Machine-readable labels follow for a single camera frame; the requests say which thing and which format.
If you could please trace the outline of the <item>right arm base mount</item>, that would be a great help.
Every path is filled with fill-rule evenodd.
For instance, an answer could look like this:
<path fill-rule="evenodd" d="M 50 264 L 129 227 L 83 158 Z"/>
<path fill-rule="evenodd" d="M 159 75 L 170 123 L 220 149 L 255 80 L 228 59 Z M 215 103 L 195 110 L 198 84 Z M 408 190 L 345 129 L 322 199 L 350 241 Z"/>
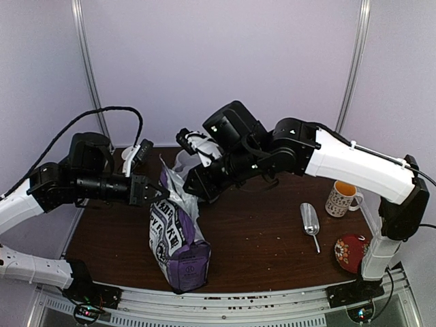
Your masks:
<path fill-rule="evenodd" d="M 351 321 L 364 324 L 375 317 L 374 300 L 385 294 L 380 282 L 352 281 L 326 288 L 330 308 L 345 307 Z"/>

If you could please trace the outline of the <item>purple puppy food bag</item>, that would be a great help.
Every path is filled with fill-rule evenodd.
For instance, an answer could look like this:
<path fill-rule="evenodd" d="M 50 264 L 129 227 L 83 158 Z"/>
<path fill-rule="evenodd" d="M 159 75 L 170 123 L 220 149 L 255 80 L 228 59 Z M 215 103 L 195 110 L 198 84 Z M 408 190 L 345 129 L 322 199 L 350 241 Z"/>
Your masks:
<path fill-rule="evenodd" d="M 197 222 L 198 198 L 185 192 L 182 176 L 160 161 L 159 185 L 169 197 L 151 204 L 149 247 L 172 291 L 183 294 L 207 284 L 211 245 Z"/>

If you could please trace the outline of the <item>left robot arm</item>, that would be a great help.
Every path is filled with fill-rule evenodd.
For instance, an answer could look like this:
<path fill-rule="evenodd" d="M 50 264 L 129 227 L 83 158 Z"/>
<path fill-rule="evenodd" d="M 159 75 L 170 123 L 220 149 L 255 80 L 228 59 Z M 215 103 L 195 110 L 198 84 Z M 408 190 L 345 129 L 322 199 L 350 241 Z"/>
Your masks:
<path fill-rule="evenodd" d="M 120 202 L 143 207 L 165 200 L 169 193 L 134 168 L 143 164 L 153 143 L 144 139 L 123 154 L 120 174 L 114 171 L 109 139 L 95 132 L 72 137 L 69 153 L 60 163 L 48 162 L 31 173 L 1 200 L 1 232 L 30 218 L 81 200 Z M 98 288 L 84 262 L 50 260 L 1 247 L 1 277 L 71 290 L 83 302 L 92 302 Z"/>

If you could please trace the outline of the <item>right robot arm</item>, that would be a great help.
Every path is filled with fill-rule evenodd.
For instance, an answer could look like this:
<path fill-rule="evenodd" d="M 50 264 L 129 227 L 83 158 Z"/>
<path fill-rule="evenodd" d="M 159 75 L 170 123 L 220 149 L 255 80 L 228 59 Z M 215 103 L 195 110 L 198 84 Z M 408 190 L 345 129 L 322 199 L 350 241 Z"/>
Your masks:
<path fill-rule="evenodd" d="M 203 131 L 182 129 L 176 139 L 200 157 L 183 188 L 203 200 L 214 200 L 250 178 L 281 172 L 330 178 L 379 195 L 381 228 L 362 259 L 360 277 L 349 286 L 349 295 L 358 301 L 375 290 L 400 243 L 416 233 L 429 201 L 430 178 L 412 156 L 384 155 L 321 123 L 295 118 L 281 119 L 267 131 L 239 101 L 211 115 Z"/>

